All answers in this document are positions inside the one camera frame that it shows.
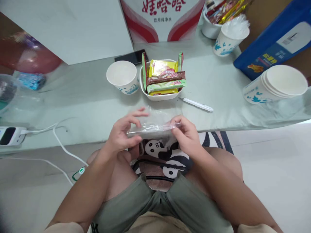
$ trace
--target green shorts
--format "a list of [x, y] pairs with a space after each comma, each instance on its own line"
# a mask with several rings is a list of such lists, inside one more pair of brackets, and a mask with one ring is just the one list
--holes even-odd
[[105, 202], [93, 222], [102, 233], [125, 232], [147, 211], [175, 217], [193, 233], [233, 233], [216, 203], [181, 173], [166, 193], [150, 189], [146, 177], [141, 175], [126, 190]]

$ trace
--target white plastic knife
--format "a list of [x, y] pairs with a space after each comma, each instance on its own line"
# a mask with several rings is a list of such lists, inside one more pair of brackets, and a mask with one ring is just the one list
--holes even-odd
[[194, 105], [194, 106], [196, 106], [196, 107], [202, 108], [202, 109], [207, 110], [207, 111], [209, 111], [209, 112], [214, 111], [213, 108], [211, 108], [211, 107], [209, 107], [209, 106], [207, 106], [207, 105], [200, 104], [200, 103], [198, 103], [198, 102], [195, 102], [195, 101], [190, 100], [190, 99], [187, 99], [187, 98], [181, 98], [181, 97], [179, 97], [179, 98], [180, 98], [181, 100], [183, 100], [183, 101], [185, 101], [185, 102], [191, 104], [191, 105]]

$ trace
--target person's left hand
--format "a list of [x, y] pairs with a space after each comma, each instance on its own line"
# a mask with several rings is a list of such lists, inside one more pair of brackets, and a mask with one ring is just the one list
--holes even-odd
[[131, 128], [131, 123], [141, 127], [140, 121], [136, 117], [147, 117], [148, 113], [144, 112], [142, 107], [135, 112], [131, 112], [125, 117], [119, 119], [112, 127], [109, 138], [105, 144], [112, 152], [120, 152], [127, 148], [136, 146], [142, 138], [138, 135], [128, 138], [126, 133]]

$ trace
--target black phone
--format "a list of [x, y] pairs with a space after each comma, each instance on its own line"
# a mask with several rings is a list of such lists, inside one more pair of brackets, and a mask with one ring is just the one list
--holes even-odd
[[129, 53], [129, 54], [126, 54], [126, 55], [123, 55], [120, 57], [116, 57], [116, 58], [114, 58], [114, 61], [129, 61], [129, 62], [133, 63], [134, 65], [139, 65], [142, 63], [143, 52], [146, 53], [145, 50], [139, 50], [139, 51], [136, 51], [134, 53]]

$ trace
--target green cable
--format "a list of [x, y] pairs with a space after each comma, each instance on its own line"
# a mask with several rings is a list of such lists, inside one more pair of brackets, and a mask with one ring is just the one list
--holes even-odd
[[74, 181], [78, 181], [78, 180], [75, 178], [75, 175], [76, 175], [78, 172], [79, 172], [79, 171], [77, 171], [77, 172], [76, 172], [75, 174], [73, 174], [72, 177], [71, 177]]
[[84, 167], [82, 167], [82, 168], [80, 168], [80, 169], [79, 169], [79, 171], [77, 171], [75, 174], [73, 174], [73, 175], [72, 175], [72, 177], [71, 177], [71, 178], [72, 178], [74, 181], [78, 181], [78, 180], [75, 178], [75, 175], [76, 175], [78, 172], [80, 172], [80, 171], [81, 171], [81, 169], [85, 169], [85, 166], [84, 166]]

